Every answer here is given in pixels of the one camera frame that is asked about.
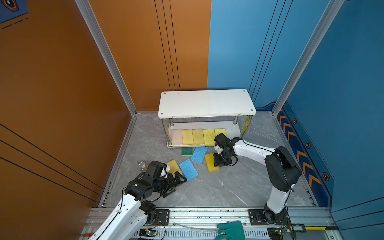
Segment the yellow foam sponge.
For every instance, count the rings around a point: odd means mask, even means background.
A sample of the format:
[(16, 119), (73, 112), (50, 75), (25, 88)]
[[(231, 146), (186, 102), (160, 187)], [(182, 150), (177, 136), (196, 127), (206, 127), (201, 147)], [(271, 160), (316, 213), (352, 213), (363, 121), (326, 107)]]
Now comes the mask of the yellow foam sponge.
[(194, 129), (193, 130), (193, 140), (194, 140), (194, 145), (196, 145), (196, 146), (204, 146), (205, 145), (203, 129)]
[(172, 160), (166, 164), (167, 164), (168, 174), (172, 174), (175, 177), (176, 173), (180, 173), (183, 176), (183, 172), (179, 167), (178, 163), (176, 162), (176, 160)]
[(193, 130), (182, 130), (182, 140), (184, 146), (190, 146), (194, 144)]

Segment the yellow-green sponge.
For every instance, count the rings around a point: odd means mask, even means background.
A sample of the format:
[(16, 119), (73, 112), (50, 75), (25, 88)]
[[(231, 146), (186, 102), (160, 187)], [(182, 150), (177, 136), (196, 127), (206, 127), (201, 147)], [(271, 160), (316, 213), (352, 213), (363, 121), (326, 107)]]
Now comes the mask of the yellow-green sponge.
[(203, 130), (204, 134), (204, 144), (205, 146), (214, 146), (215, 145), (215, 130), (214, 129), (206, 129)]
[(227, 130), (226, 129), (214, 129), (214, 132), (215, 132), (216, 137), (220, 134), (224, 134), (225, 136), (227, 136)]

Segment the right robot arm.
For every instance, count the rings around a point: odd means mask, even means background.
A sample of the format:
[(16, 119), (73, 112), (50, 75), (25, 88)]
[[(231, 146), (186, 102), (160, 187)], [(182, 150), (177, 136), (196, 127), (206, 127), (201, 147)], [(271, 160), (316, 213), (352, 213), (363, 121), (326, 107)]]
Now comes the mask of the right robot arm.
[(303, 172), (287, 148), (267, 148), (235, 137), (229, 139), (224, 134), (214, 138), (214, 166), (234, 166), (238, 157), (246, 157), (264, 165), (267, 169), (272, 190), (262, 213), (263, 221), (274, 225), (283, 222), (288, 216), (286, 203), (290, 193)]

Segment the pale pink foam sponge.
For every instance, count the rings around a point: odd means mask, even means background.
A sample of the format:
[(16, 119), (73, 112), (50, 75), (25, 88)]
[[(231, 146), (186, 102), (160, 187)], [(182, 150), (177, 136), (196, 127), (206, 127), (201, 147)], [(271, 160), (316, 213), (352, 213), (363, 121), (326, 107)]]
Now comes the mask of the pale pink foam sponge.
[(171, 141), (173, 146), (181, 146), (183, 144), (182, 129), (173, 129), (171, 131)]

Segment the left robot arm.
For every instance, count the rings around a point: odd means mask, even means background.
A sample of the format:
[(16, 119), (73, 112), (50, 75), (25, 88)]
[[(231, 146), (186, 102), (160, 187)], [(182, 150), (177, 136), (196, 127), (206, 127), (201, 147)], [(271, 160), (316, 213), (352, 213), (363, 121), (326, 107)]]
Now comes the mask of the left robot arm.
[(122, 189), (120, 202), (90, 239), (129, 240), (141, 227), (151, 224), (155, 219), (155, 201), (147, 199), (153, 193), (165, 198), (187, 181), (178, 171), (172, 174), (167, 164), (150, 162), (145, 172)]

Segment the yellow foam sponge front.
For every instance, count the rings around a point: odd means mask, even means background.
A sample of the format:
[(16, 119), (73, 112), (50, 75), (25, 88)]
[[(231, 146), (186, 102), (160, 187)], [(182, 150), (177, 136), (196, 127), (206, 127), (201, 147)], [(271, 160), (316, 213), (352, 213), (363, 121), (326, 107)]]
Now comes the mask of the yellow foam sponge front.
[(182, 140), (184, 146), (190, 146), (194, 144), (193, 130), (182, 130)]

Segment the thick yellow sponge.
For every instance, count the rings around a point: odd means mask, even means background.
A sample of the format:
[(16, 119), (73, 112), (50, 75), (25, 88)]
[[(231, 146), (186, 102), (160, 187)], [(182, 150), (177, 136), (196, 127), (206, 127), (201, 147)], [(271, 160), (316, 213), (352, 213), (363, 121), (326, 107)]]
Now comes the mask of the thick yellow sponge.
[(220, 167), (215, 166), (214, 154), (205, 155), (205, 161), (209, 172), (215, 172), (220, 169)]

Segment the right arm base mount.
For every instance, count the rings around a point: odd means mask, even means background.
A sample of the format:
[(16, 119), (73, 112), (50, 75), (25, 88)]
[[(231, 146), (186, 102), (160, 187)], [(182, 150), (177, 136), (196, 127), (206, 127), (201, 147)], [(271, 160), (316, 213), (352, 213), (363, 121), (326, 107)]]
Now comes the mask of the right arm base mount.
[(248, 210), (249, 219), (252, 226), (258, 225), (284, 225), (291, 224), (288, 214), (288, 208), (284, 208), (280, 213), (275, 214), (272, 210), (266, 209), (250, 209)]

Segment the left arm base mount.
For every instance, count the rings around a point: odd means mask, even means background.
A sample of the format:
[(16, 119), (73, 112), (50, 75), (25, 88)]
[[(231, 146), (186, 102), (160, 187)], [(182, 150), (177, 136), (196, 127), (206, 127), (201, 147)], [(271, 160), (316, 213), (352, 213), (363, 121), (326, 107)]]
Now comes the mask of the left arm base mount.
[(164, 226), (168, 226), (170, 220), (170, 209), (156, 209), (151, 214), (150, 220), (151, 226), (157, 225), (158, 221), (160, 222), (160, 225), (163, 224)]

